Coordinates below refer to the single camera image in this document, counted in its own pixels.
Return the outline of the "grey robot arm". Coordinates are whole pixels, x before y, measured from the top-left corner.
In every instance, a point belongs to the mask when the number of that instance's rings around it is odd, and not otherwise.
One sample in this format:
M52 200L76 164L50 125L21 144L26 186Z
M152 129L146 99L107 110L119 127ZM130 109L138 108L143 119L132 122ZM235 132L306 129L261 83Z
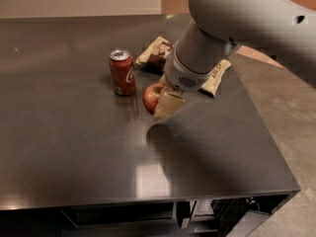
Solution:
M146 89L143 104L158 119L200 88L212 67L245 45L316 82L316 12L290 0L189 0L191 20L168 55L160 81Z

